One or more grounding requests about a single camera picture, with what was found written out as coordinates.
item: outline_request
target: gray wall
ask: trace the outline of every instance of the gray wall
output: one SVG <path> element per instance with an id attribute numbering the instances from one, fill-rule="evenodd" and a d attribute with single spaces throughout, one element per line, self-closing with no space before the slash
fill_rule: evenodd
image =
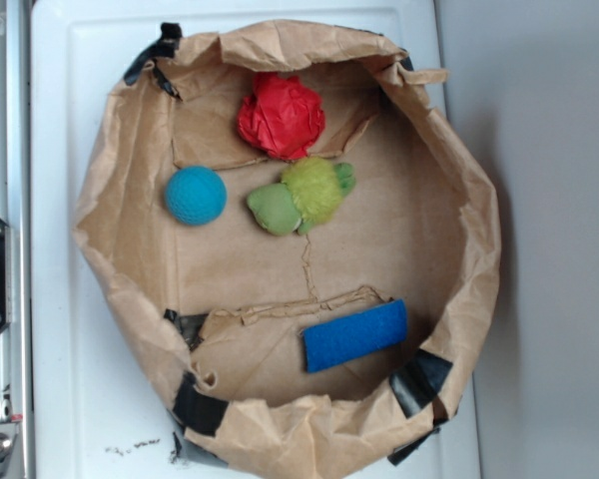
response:
<path id="1" fill-rule="evenodd" d="M 599 1 L 436 4 L 448 116 L 502 214 L 483 477 L 599 478 Z"/>

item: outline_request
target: metal frame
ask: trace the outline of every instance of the metal frame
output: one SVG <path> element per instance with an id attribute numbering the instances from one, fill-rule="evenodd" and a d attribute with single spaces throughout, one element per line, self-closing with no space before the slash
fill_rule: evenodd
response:
<path id="1" fill-rule="evenodd" d="M 0 429 L 11 435 L 12 445 L 10 460 L 4 462 L 9 466 L 0 471 L 5 478 L 32 478 L 35 473 L 29 270 L 31 7 L 31 0 L 0 0 L 0 218 L 10 232 L 9 327 L 0 335 Z"/>

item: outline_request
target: green stuffed animal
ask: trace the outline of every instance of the green stuffed animal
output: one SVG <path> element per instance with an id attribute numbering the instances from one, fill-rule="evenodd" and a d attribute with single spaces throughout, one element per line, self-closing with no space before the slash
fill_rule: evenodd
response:
<path id="1" fill-rule="evenodd" d="M 247 204 L 267 232 L 305 235 L 330 220 L 355 184 L 350 163 L 308 157 L 286 168 L 280 183 L 253 190 Z"/>

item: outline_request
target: crumpled brown paper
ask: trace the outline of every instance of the crumpled brown paper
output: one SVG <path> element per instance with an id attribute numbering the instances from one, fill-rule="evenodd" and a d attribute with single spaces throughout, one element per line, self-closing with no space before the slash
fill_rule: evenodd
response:
<path id="1" fill-rule="evenodd" d="M 455 414 L 498 289 L 494 188 L 424 86 L 446 72 L 406 71 L 388 39 L 341 27 L 270 21 L 183 39 L 112 92 L 77 206 L 75 239 L 142 369 L 172 408 L 183 374 L 231 400 L 215 437 L 187 437 L 231 467 L 266 478 L 339 478 Z M 260 230 L 244 205 L 279 162 L 235 131 L 256 71 L 292 72 L 318 90 L 326 131 L 314 152 L 353 163 L 357 187 L 308 236 Z M 163 204 L 177 167 L 220 170 L 225 212 L 199 228 Z M 409 312 L 405 344 L 307 377 L 304 324 L 390 297 Z M 190 352 L 166 308 L 211 311 Z M 421 347 L 453 366 L 432 404 L 406 418 L 385 378 Z"/>

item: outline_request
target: white tray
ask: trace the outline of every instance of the white tray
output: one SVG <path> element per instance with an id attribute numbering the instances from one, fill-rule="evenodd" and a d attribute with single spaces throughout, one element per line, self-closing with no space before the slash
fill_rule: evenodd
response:
<path id="1" fill-rule="evenodd" d="M 32 19 L 32 266 L 39 479 L 240 478 L 172 461 L 173 425 L 70 238 L 108 92 L 163 21 L 185 35 L 290 18 L 383 33 L 415 68 L 439 66 L 432 0 L 39 0 Z M 429 90 L 443 107 L 442 89 Z M 477 479 L 472 384 L 461 413 L 404 463 L 354 478 Z"/>

